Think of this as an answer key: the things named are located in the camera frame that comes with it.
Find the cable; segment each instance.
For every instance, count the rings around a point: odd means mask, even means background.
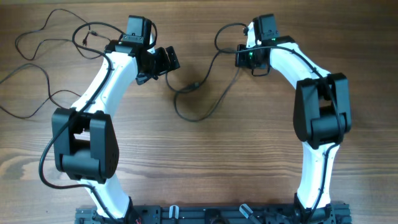
[[[154,27],[154,29],[155,29],[155,39],[154,39],[154,41],[153,41],[151,44],[149,44],[149,46],[148,46],[147,50],[149,50],[149,49],[151,49],[151,48],[155,47],[156,40],[157,40],[157,28],[156,28],[156,25],[155,25],[155,23],[154,23],[154,22],[152,23],[152,26],[153,26],[153,27]]]
[[[38,110],[41,109],[41,107],[42,107],[48,100],[50,100],[53,104],[57,105],[58,107],[64,108],[63,106],[59,105],[59,104],[52,98],[53,95],[59,93],[60,91],[68,91],[68,92],[70,92],[70,93],[73,93],[73,94],[79,96],[79,94],[77,94],[77,93],[75,93],[75,92],[73,92],[73,91],[70,91],[70,90],[59,90],[59,91],[57,91],[57,92],[51,94],[51,92],[50,92],[50,78],[49,78],[49,75],[47,74],[47,72],[46,72],[42,67],[40,67],[40,66],[38,66],[38,65],[35,65],[35,64],[33,64],[33,63],[26,63],[26,64],[23,64],[23,65],[21,65],[20,67],[16,68],[16,69],[13,70],[10,74],[8,74],[5,78],[3,78],[2,80],[0,80],[0,85],[1,85],[3,82],[5,82],[7,79],[9,79],[9,78],[11,78],[12,76],[14,76],[14,75],[15,75],[17,72],[19,72],[20,70],[22,70],[22,69],[24,69],[24,68],[26,68],[26,67],[30,67],[30,66],[36,67],[36,68],[40,69],[40,70],[43,72],[43,74],[44,74],[44,76],[45,76],[45,78],[46,78],[46,80],[47,80],[47,93],[48,93],[48,96],[49,96],[49,97],[48,97],[48,98],[47,98],[47,99],[46,99],[46,100],[45,100],[45,101],[44,101],[44,102],[31,114],[31,115],[28,115],[28,116],[18,116],[18,115],[15,115],[15,114],[9,112],[7,109],[5,109],[3,106],[0,105],[0,109],[2,109],[2,110],[3,110],[4,112],[6,112],[7,114],[9,114],[9,115],[11,115],[11,116],[13,116],[13,117],[15,117],[15,118],[27,119],[27,118],[31,118],[33,115],[35,115],[36,112],[38,112]]]
[[[47,19],[45,20],[45,23],[44,23],[44,25],[43,25],[42,28],[40,28],[40,29],[38,29],[38,30],[32,30],[32,31],[28,31],[28,32],[25,32],[25,33],[23,33],[23,34],[20,34],[20,35],[15,39],[15,43],[14,43],[14,44],[15,44],[15,48],[16,48],[16,50],[18,51],[18,53],[19,53],[24,59],[30,60],[30,61],[34,60],[35,57],[36,57],[37,51],[39,50],[40,46],[41,46],[44,42],[46,42],[46,41],[67,41],[67,42],[72,42],[72,40],[70,40],[70,39],[45,39],[45,40],[41,41],[41,42],[38,44],[38,46],[37,46],[37,48],[36,48],[36,51],[35,51],[33,57],[31,57],[31,58],[27,58],[27,57],[21,52],[21,50],[19,49],[19,42],[21,41],[21,39],[22,39],[24,36],[28,35],[28,34],[33,34],[33,33],[40,32],[40,31],[44,30],[44,28],[47,26],[47,23],[48,23],[48,21],[49,21],[49,19],[50,19],[50,16],[51,16],[51,15],[53,14],[53,12],[55,12],[55,11],[65,11],[65,12],[69,12],[70,14],[73,14],[74,16],[76,16],[77,18],[79,18],[79,19],[80,19],[81,21],[83,21],[84,23],[87,23],[87,21],[85,21],[85,20],[82,19],[80,16],[76,15],[75,13],[73,13],[73,12],[71,12],[71,11],[69,11],[69,10],[66,10],[66,9],[54,9],[53,11],[51,11],[51,13],[49,14],[49,16],[48,16]],[[102,35],[99,35],[99,34],[97,34],[95,31],[92,31],[92,30],[91,30],[91,26],[88,26],[88,30],[89,30],[89,33],[91,32],[91,34],[93,34],[93,32],[94,32],[94,33],[96,34],[95,36],[102,37],[102,38],[108,39],[108,40],[110,41],[109,38],[104,37],[104,36],[102,36]],[[83,43],[84,43],[85,45],[87,44],[87,37],[88,37],[88,33],[87,33],[87,36],[86,36],[86,37],[84,38],[84,40],[83,40]],[[95,56],[95,57],[87,57],[87,56],[83,55],[83,53],[79,50],[78,47],[76,47],[76,49],[77,49],[77,51],[79,52],[79,54],[80,54],[82,57],[84,57],[84,58],[87,58],[87,59],[96,59],[96,58],[100,57],[100,55],[99,55],[99,56]]]
[[[74,91],[70,91],[70,90],[58,90],[58,91],[56,91],[55,93],[52,93],[51,94],[51,97],[53,97],[54,95],[56,95],[57,93],[60,93],[60,92],[63,92],[63,91],[66,91],[66,92],[69,92],[69,93],[73,93],[74,95],[76,95],[76,96],[80,96],[79,94],[77,94],[77,93],[75,93]],[[11,115],[11,116],[13,116],[13,117],[15,117],[15,118],[19,118],[19,119],[27,119],[27,118],[31,118],[31,117],[33,117],[33,115],[35,115],[42,107],[43,107],[43,105],[48,101],[50,99],[50,97],[47,97],[47,99],[31,114],[31,115],[27,115],[27,116],[19,116],[19,115],[15,115],[15,114],[13,114],[13,113],[11,113],[11,112],[9,112],[7,109],[5,109],[3,106],[1,106],[0,105],[0,109],[2,109],[4,112],[6,112],[7,114],[9,114],[9,115]]]
[[[208,69],[208,71],[207,71],[207,74],[205,75],[204,79],[203,79],[201,82],[195,82],[195,83],[193,83],[193,84],[191,84],[191,85],[186,86],[185,88],[182,88],[181,90],[176,90],[175,88],[173,88],[173,87],[170,85],[169,79],[168,79],[168,76],[167,76],[167,73],[166,73],[166,77],[165,77],[166,84],[167,84],[167,86],[168,86],[172,91],[175,92],[175,94],[174,94],[174,99],[173,99],[174,110],[175,110],[175,112],[177,113],[177,115],[178,115],[180,118],[184,119],[185,121],[189,121],[189,122],[198,122],[198,121],[203,121],[204,119],[209,118],[209,117],[216,111],[217,107],[218,107],[219,104],[221,103],[221,100],[225,97],[225,95],[227,94],[227,92],[229,91],[229,89],[231,89],[231,87],[232,87],[232,86],[234,85],[234,83],[236,82],[236,78],[238,77],[238,73],[239,73],[239,68],[238,68],[238,70],[236,71],[236,74],[235,74],[234,78],[231,80],[231,82],[229,83],[229,85],[227,86],[227,88],[224,90],[223,94],[221,94],[221,96],[218,98],[218,100],[216,101],[216,103],[214,104],[214,106],[213,106],[212,108],[210,108],[210,110],[209,110],[205,115],[203,115],[201,118],[197,118],[197,119],[186,118],[186,117],[184,117],[184,116],[179,112],[178,107],[177,107],[177,98],[178,98],[178,96],[179,96],[180,94],[191,93],[191,92],[193,92],[193,91],[199,89],[199,87],[201,87],[202,84],[204,84],[204,83],[206,82],[207,78],[208,78],[209,75],[210,75],[211,68],[213,67],[213,63],[214,63],[214,61],[216,60],[217,56],[219,56],[220,53],[221,53],[221,51],[218,51],[218,52],[215,54],[215,56],[213,57],[213,59],[211,60],[209,69]]]
[[[46,145],[46,147],[45,147],[45,149],[44,149],[44,151],[43,151],[43,154],[42,154],[42,156],[41,156],[41,158],[40,158],[40,161],[39,161],[39,176],[40,176],[40,179],[41,179],[41,181],[43,182],[43,184],[45,184],[46,186],[51,187],[51,188],[53,188],[53,189],[72,189],[72,188],[77,188],[77,187],[86,187],[86,188],[90,189],[90,190],[91,190],[91,193],[93,193],[93,195],[94,195],[95,198],[97,199],[98,203],[100,204],[101,208],[104,210],[104,212],[107,214],[107,216],[112,220],[112,222],[114,222],[114,223],[119,223],[119,222],[117,221],[117,219],[115,219],[115,218],[112,216],[112,214],[108,211],[108,209],[106,208],[105,204],[103,203],[103,201],[101,200],[100,196],[98,195],[97,191],[95,190],[95,188],[94,188],[93,186],[88,185],[88,184],[75,184],[75,185],[58,186],[58,185],[51,184],[51,183],[50,183],[49,181],[47,181],[47,180],[45,179],[45,177],[44,177],[44,160],[45,160],[45,157],[47,156],[47,154],[48,154],[48,152],[49,152],[51,146],[54,144],[54,142],[57,140],[57,138],[63,133],[63,131],[64,131],[67,127],[69,127],[69,125],[71,125],[73,122],[75,122],[75,121],[77,120],[77,118],[79,117],[79,115],[81,115],[91,104],[93,104],[94,99],[97,97],[97,95],[100,93],[101,89],[104,87],[104,85],[105,85],[105,83],[107,82],[107,80],[108,80],[108,78],[109,78],[109,76],[110,76],[110,74],[111,74],[111,71],[112,71],[112,69],[113,69],[113,68],[112,68],[112,61],[111,61],[111,59],[110,59],[108,56],[106,56],[105,53],[100,52],[100,51],[95,50],[95,49],[91,49],[91,48],[88,48],[88,47],[84,47],[84,46],[82,46],[82,45],[78,45],[78,44],[75,42],[75,36],[76,36],[77,32],[78,32],[79,30],[81,30],[82,28],[84,28],[84,27],[86,27],[86,26],[90,26],[90,25],[103,25],[103,26],[107,26],[107,27],[110,27],[110,28],[113,28],[113,29],[117,30],[117,31],[120,32],[121,34],[124,34],[124,32],[121,31],[120,29],[118,29],[117,27],[112,26],[112,25],[109,25],[109,24],[106,24],[106,23],[104,23],[104,22],[88,22],[88,23],[86,23],[86,24],[81,25],[80,27],[78,27],[78,28],[74,31],[74,33],[73,33],[73,35],[72,35],[72,42],[75,44],[76,48],[80,48],[80,49],[83,49],[83,50],[87,50],[87,51],[90,51],[90,52],[94,52],[94,53],[97,53],[98,55],[104,57],[104,58],[106,59],[106,61],[108,62],[108,71],[106,72],[106,75],[105,75],[103,81],[99,84],[98,88],[95,90],[95,92],[93,93],[93,95],[92,95],[92,96],[90,97],[90,99],[87,101],[86,105],[85,105],[84,107],[82,107],[82,109],[81,109],[80,111],[76,112],[76,113],[68,120],[68,122],[66,122],[66,123],[53,135],[52,139],[51,139],[51,140],[49,141],[49,143]]]
[[[223,26],[220,30],[218,30],[218,32],[217,32],[217,34],[216,34],[216,37],[214,38],[214,46],[215,46],[216,49],[217,49],[218,51],[220,51],[221,53],[230,54],[229,51],[226,51],[225,49],[220,49],[220,48],[218,47],[218,45],[217,45],[218,36],[219,36],[219,34],[220,34],[223,30],[225,30],[225,29],[228,28],[228,27],[232,27],[232,26],[244,26],[244,33],[247,33],[248,26],[247,26],[246,24],[244,24],[244,23],[241,23],[241,22],[235,22],[235,23],[227,24],[227,25]]]

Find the wire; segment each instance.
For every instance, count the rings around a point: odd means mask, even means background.
[[[152,23],[152,26],[153,26],[154,29],[155,29],[155,39],[154,39],[154,41],[153,41],[151,44],[149,44],[149,46],[148,46],[147,49],[151,49],[151,48],[155,47],[156,40],[157,40],[157,28],[156,28],[156,25],[155,25],[154,22]]]
[[[232,26],[244,26],[244,32],[245,32],[245,33],[246,33],[247,30],[249,29],[248,26],[247,26],[246,24],[241,23],[241,22],[235,22],[235,23],[227,24],[227,25],[223,26],[223,27],[217,32],[216,37],[214,38],[214,46],[215,46],[216,49],[217,49],[218,51],[220,51],[221,53],[230,54],[229,51],[227,51],[227,50],[225,50],[225,49],[220,49],[220,48],[218,47],[218,45],[217,45],[218,36],[219,36],[219,34],[220,34],[223,30],[225,30],[225,29],[228,28],[228,27],[232,27]]]
[[[100,196],[98,195],[97,191],[95,190],[95,188],[91,185],[88,184],[75,184],[75,185],[65,185],[65,186],[59,186],[59,185],[54,185],[51,184],[49,181],[47,181],[44,177],[44,160],[45,157],[47,156],[47,154],[49,153],[49,150],[51,148],[51,146],[54,144],[54,142],[57,140],[57,138],[63,133],[64,130],[66,130],[67,127],[69,127],[69,125],[73,124],[77,118],[79,117],[79,115],[83,114],[84,111],[90,107],[91,104],[93,104],[94,99],[98,96],[98,94],[100,93],[101,89],[104,87],[105,83],[107,82],[111,71],[112,71],[112,61],[111,59],[103,52],[100,52],[98,50],[95,49],[91,49],[88,47],[84,47],[82,45],[78,45],[75,42],[75,36],[77,34],[77,32],[79,30],[81,30],[82,28],[86,27],[86,26],[90,26],[90,25],[103,25],[103,26],[107,26],[110,28],[113,28],[115,30],[117,30],[118,32],[120,32],[121,34],[124,34],[123,31],[121,31],[120,29],[118,29],[115,26],[112,26],[110,24],[104,23],[104,22],[88,22],[86,24],[81,25],[80,27],[78,27],[73,35],[72,35],[72,42],[75,44],[76,48],[80,48],[83,50],[87,50],[90,52],[94,52],[97,53],[98,55],[104,57],[106,59],[106,61],[108,62],[108,71],[106,72],[106,75],[103,79],[103,81],[99,84],[98,88],[95,90],[95,92],[93,93],[93,95],[90,97],[90,99],[86,102],[86,105],[84,107],[82,107],[82,109],[80,111],[77,111],[69,120],[68,122],[66,122],[52,137],[52,139],[49,141],[49,143],[46,145],[46,147],[44,148],[43,154],[40,158],[39,161],[39,176],[41,181],[43,182],[43,184],[45,184],[48,187],[51,187],[53,189],[73,189],[73,188],[77,188],[77,187],[86,187],[88,189],[91,190],[91,193],[95,196],[95,198],[97,199],[98,203],[100,204],[101,208],[104,210],[104,212],[107,214],[107,216],[112,220],[112,222],[114,223],[119,223],[119,221],[117,221],[117,219],[115,219],[112,214],[109,212],[109,210],[106,208],[105,204],[103,203],[103,201],[101,200]]]
[[[165,76],[166,84],[167,84],[167,86],[168,86],[172,91],[175,92],[175,94],[174,94],[174,99],[173,99],[174,110],[175,110],[175,112],[177,113],[177,115],[178,115],[180,118],[184,119],[185,121],[189,121],[189,122],[198,122],[198,121],[203,121],[204,119],[209,118],[209,117],[216,111],[217,107],[220,105],[222,99],[225,97],[225,95],[227,94],[227,92],[228,92],[228,91],[231,89],[231,87],[235,84],[236,78],[238,77],[239,68],[238,68],[238,70],[236,71],[236,74],[235,74],[234,78],[231,80],[231,82],[229,83],[229,85],[227,86],[227,88],[224,90],[223,94],[221,94],[221,96],[218,98],[218,100],[216,101],[216,103],[214,104],[214,106],[213,106],[212,108],[210,108],[210,110],[209,110],[205,115],[203,115],[201,118],[191,119],[191,118],[184,117],[184,116],[179,112],[179,110],[178,110],[178,107],[177,107],[177,98],[178,98],[178,96],[179,96],[180,94],[191,93],[191,92],[193,92],[193,91],[199,89],[199,87],[201,87],[201,86],[206,82],[207,78],[208,78],[209,75],[210,75],[211,68],[213,67],[213,63],[214,63],[214,61],[216,60],[217,56],[219,56],[220,53],[221,53],[221,51],[218,51],[218,52],[215,54],[215,56],[213,57],[213,59],[211,60],[209,69],[208,69],[208,71],[207,71],[207,74],[205,75],[204,79],[203,79],[201,82],[195,82],[195,83],[193,83],[193,84],[191,84],[191,85],[186,86],[185,88],[182,88],[181,90],[176,90],[175,88],[173,88],[173,87],[170,85],[170,83],[169,83],[169,78],[168,78],[167,73],[166,73],[166,76]]]
[[[87,23],[87,21],[85,21],[85,20],[82,19],[80,16],[76,15],[75,13],[73,13],[73,12],[71,12],[71,11],[69,11],[69,10],[66,10],[66,9],[54,9],[53,11],[51,11],[51,13],[49,14],[49,16],[48,16],[47,19],[45,20],[45,23],[44,23],[44,25],[43,25],[42,28],[40,28],[40,29],[38,29],[38,30],[32,30],[32,31],[28,31],[28,32],[25,32],[25,33],[23,33],[23,34],[20,34],[20,35],[15,39],[15,48],[16,48],[16,50],[18,51],[18,53],[19,53],[24,59],[30,60],[30,61],[34,60],[35,57],[36,57],[37,51],[39,50],[40,46],[41,46],[44,42],[46,42],[46,41],[66,41],[66,42],[72,42],[72,40],[70,40],[70,39],[45,39],[45,40],[41,41],[41,42],[38,44],[38,46],[37,46],[37,48],[36,48],[36,50],[35,50],[35,53],[34,53],[33,57],[31,57],[31,58],[26,57],[26,56],[22,53],[22,51],[19,49],[19,42],[21,41],[21,39],[22,39],[23,37],[25,37],[26,35],[28,35],[28,34],[33,34],[33,33],[40,32],[40,31],[44,30],[45,27],[47,26],[47,23],[48,23],[48,21],[49,21],[51,15],[52,15],[53,12],[55,12],[55,11],[65,11],[65,12],[69,12],[70,14],[73,14],[74,16],[76,16],[77,18],[79,18],[79,19],[80,19],[81,21],[83,21],[84,23]],[[102,35],[99,35],[99,34],[97,34],[95,31],[92,31],[92,30],[91,30],[91,26],[88,26],[88,30],[89,30],[89,32],[91,32],[91,34],[93,34],[92,32],[94,32],[94,33],[96,34],[95,36],[102,37],[102,38],[108,39],[108,40],[110,41],[109,38],[104,37],[104,36],[102,36]],[[87,37],[88,37],[88,33],[87,33],[87,36],[85,37],[85,39],[83,40],[83,43],[85,43],[85,44],[87,44]],[[83,55],[83,53],[80,51],[80,49],[79,49],[78,47],[76,47],[76,49],[77,49],[77,51],[79,52],[79,54],[80,54],[82,57],[84,57],[84,58],[87,58],[87,59],[96,59],[96,58],[100,57],[100,55],[99,55],[99,56],[95,56],[95,57],[87,57],[86,55]]]
[[[23,64],[23,65],[21,65],[20,67],[16,68],[16,69],[13,70],[10,74],[8,74],[5,78],[3,78],[2,80],[0,80],[0,85],[1,85],[3,82],[5,82],[6,80],[8,80],[9,78],[11,78],[12,76],[14,76],[17,72],[21,71],[22,69],[24,69],[24,68],[26,68],[26,67],[31,67],[31,66],[36,67],[36,68],[40,69],[40,70],[43,72],[43,74],[44,74],[44,76],[45,76],[45,78],[46,78],[46,80],[47,80],[47,93],[48,93],[48,96],[49,96],[49,97],[48,97],[48,98],[47,98],[47,99],[46,99],[46,100],[45,100],[45,101],[44,101],[44,102],[31,114],[31,115],[28,115],[28,116],[18,116],[18,115],[15,115],[15,114],[9,112],[7,109],[5,109],[3,106],[0,105],[0,109],[2,109],[2,110],[3,110],[4,112],[6,112],[7,114],[9,114],[9,115],[11,115],[11,116],[13,116],[13,117],[15,117],[15,118],[27,119],[27,118],[31,118],[33,115],[35,115],[36,112],[38,112],[38,110],[41,109],[41,107],[42,107],[48,100],[50,100],[53,104],[57,105],[58,107],[64,108],[63,106],[59,105],[59,104],[52,98],[53,95],[59,93],[60,91],[68,91],[68,92],[70,92],[70,93],[73,93],[73,94],[79,96],[79,94],[77,94],[77,93],[75,93],[75,92],[73,92],[73,91],[70,91],[70,90],[59,90],[59,91],[57,91],[57,92],[51,94],[51,92],[50,92],[50,78],[49,78],[49,75],[47,74],[47,72],[46,72],[42,67],[40,67],[40,66],[38,66],[38,65],[35,65],[35,64],[33,64],[33,63],[26,63],[26,64]]]
[[[73,93],[74,95],[76,95],[76,96],[80,96],[79,94],[77,94],[77,93],[75,93],[74,91],[70,91],[70,90],[58,90],[58,91],[56,91],[55,93],[52,93],[51,94],[51,97],[53,97],[54,95],[56,95],[57,93],[60,93],[60,92],[63,92],[63,91],[65,91],[65,92],[69,92],[69,93]],[[31,115],[27,115],[27,116],[19,116],[19,115],[15,115],[15,114],[13,114],[13,113],[11,113],[11,112],[9,112],[7,109],[5,109],[3,106],[1,106],[0,105],[0,109],[2,109],[4,112],[6,112],[7,114],[9,114],[9,115],[11,115],[11,116],[13,116],[13,117],[15,117],[15,118],[19,118],[19,119],[27,119],[27,118],[31,118],[31,117],[33,117],[33,115],[35,115],[42,107],[43,107],[43,105],[48,101],[50,99],[50,97],[48,97]]]

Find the wooden table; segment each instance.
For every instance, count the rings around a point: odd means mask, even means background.
[[[217,30],[231,22],[249,23],[274,13],[282,35],[292,36],[319,66],[349,79],[353,128],[341,145],[333,168],[332,200],[349,203],[354,223],[398,220],[398,14],[394,1],[189,1],[0,6],[0,77],[26,63],[14,39],[38,29],[54,8],[72,10],[88,21],[126,28],[128,15],[157,24],[157,45],[174,46],[181,68],[170,82],[181,88],[201,80],[216,53]],[[21,41],[32,55],[45,38],[71,38],[81,24],[56,12],[46,30]],[[111,29],[94,30],[113,39]],[[81,40],[85,34],[78,36]],[[244,43],[240,28],[220,37],[222,47]],[[103,50],[105,40],[90,37],[89,47]],[[83,93],[102,59],[85,60],[71,43],[47,43],[34,63],[50,75],[52,92]],[[234,57],[217,59],[206,85],[178,105],[195,117],[220,96],[236,69]],[[47,97],[44,76],[24,70],[0,86],[0,102],[10,111],[33,112]],[[120,148],[117,174],[135,205],[239,205],[292,203],[300,183],[302,147],[293,126],[294,89],[279,73],[254,78],[240,73],[217,112],[189,123],[174,112],[164,77],[131,85],[113,119]],[[70,106],[76,97],[55,99]],[[72,223],[75,209],[92,205],[86,190],[53,190],[39,180],[37,167],[52,137],[47,103],[27,120],[0,111],[0,223]],[[72,184],[59,173],[53,150],[45,175],[56,184]]]

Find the black joint cover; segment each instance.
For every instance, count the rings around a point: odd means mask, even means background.
[[[348,80],[342,73],[337,73],[328,75],[326,83],[331,86],[335,97],[343,133],[348,133],[351,129]],[[329,104],[320,106],[320,100]],[[313,149],[318,149],[321,144],[337,142],[340,133],[337,122],[323,80],[308,78],[298,81],[293,115],[297,137],[307,141]]]
[[[144,47],[150,44],[150,30],[152,21],[142,16],[129,16],[126,34],[123,35],[123,42],[142,44]]]
[[[333,206],[332,204],[327,204],[323,208],[317,208],[314,211],[314,214],[309,221],[309,223],[337,223],[336,217],[333,216]],[[294,209],[295,209],[295,216],[293,219],[296,221],[294,223],[304,223],[307,221],[308,217],[311,214],[311,208],[304,208],[301,204],[299,198],[297,197],[297,193],[294,194]]]
[[[253,19],[256,41],[268,40],[279,37],[273,14],[262,15]]]
[[[253,51],[235,54],[235,67],[246,67],[251,70],[258,68],[259,69],[269,68],[270,65],[269,56],[271,53],[271,49],[256,50],[256,48],[276,46],[278,44],[284,44],[288,42],[294,43],[294,39],[291,38],[290,36],[284,36],[284,37],[276,37],[272,39],[263,40],[261,42],[261,46],[255,46],[250,48],[253,49]],[[239,44],[236,50],[241,51],[247,49],[248,48],[246,48],[246,45]]]
[[[158,76],[180,68],[180,63],[172,46],[166,49],[159,47],[154,54],[145,53],[142,55],[145,55],[145,57],[141,57],[139,61],[142,67],[136,78],[138,85],[148,82],[151,78],[157,80]]]
[[[57,108],[52,116],[53,135],[74,116],[74,109]],[[75,134],[90,132],[90,140]],[[54,142],[55,165],[72,180],[81,178],[105,183],[116,171],[119,148],[110,115],[83,113]]]

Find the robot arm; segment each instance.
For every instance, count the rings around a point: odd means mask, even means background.
[[[344,133],[351,128],[349,110],[348,82],[343,74],[331,75],[330,72],[314,64],[290,37],[279,37],[273,15],[260,16],[253,19],[247,30],[246,46],[239,45],[238,50],[255,49],[261,47],[283,47],[300,54],[322,77],[327,77],[335,95],[341,115]],[[303,210],[310,210],[318,197],[322,184],[324,155],[327,149],[334,145],[338,129],[337,119],[331,115],[331,106],[320,108],[318,99],[327,99],[325,89],[318,82],[320,77],[313,73],[298,55],[284,49],[262,49],[254,53],[237,54],[236,65],[254,70],[266,66],[278,70],[292,86],[297,89],[294,111],[294,128],[298,138],[303,141],[303,169],[302,180],[297,191],[297,198]],[[335,146],[328,155],[325,186],[316,208],[325,208],[330,204],[329,185],[333,161],[339,146]]]
[[[144,17],[129,16],[127,32],[121,41],[112,40],[105,47],[105,54],[112,63],[112,71],[105,85],[93,104],[54,143],[57,169],[66,172],[79,184],[93,186],[107,211],[113,218],[124,223],[140,222],[130,197],[122,190],[115,174],[119,149],[111,118],[134,80],[142,85],[151,78],[157,79],[180,67],[173,47],[154,49],[157,31],[155,28],[154,37],[150,32],[151,26],[155,27]],[[54,112],[53,133],[87,104],[104,80],[108,68],[108,61],[104,59],[97,76],[83,96],[69,110],[58,108]],[[83,131],[90,133],[90,140],[75,137]],[[88,188],[86,190],[97,206],[96,216],[109,218],[94,193]]]

